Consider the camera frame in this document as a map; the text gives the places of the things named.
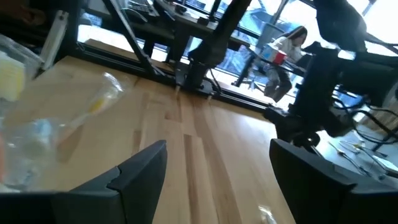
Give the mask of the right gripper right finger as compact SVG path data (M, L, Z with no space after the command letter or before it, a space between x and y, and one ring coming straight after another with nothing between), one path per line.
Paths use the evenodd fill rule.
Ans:
M269 157L296 223L397 224L397 189L281 139Z

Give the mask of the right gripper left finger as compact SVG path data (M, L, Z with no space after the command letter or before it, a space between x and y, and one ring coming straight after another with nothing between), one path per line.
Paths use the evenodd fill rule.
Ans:
M1 194L1 223L152 223L167 167L159 140L67 192Z

